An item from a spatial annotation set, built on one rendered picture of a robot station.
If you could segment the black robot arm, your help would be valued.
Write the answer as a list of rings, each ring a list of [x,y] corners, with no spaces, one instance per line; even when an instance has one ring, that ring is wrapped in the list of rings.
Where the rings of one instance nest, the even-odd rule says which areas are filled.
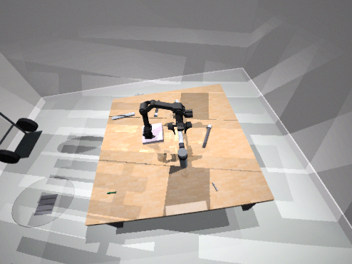
[[[149,123],[147,113],[153,108],[171,110],[172,113],[175,113],[176,119],[182,119],[183,116],[185,118],[193,118],[192,109],[185,110],[185,107],[180,102],[166,103],[156,100],[145,101],[140,104],[139,108],[140,115],[143,117],[143,136],[145,139],[152,139],[152,124]],[[186,129],[186,124],[184,124],[183,121],[177,121],[176,127],[177,131],[184,131]]]

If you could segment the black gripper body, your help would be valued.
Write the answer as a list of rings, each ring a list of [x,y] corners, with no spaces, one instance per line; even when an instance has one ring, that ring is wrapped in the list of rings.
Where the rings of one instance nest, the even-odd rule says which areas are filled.
[[[176,120],[176,123],[177,123],[177,121],[179,121],[179,122],[183,121],[183,118],[182,119],[176,119],[175,118],[175,120]],[[191,128],[192,127],[191,121],[187,121],[184,124],[186,124],[186,128]],[[168,123],[167,127],[168,127],[168,130],[172,130],[172,129],[174,129],[174,127],[176,127],[176,124],[173,125],[172,123]]]

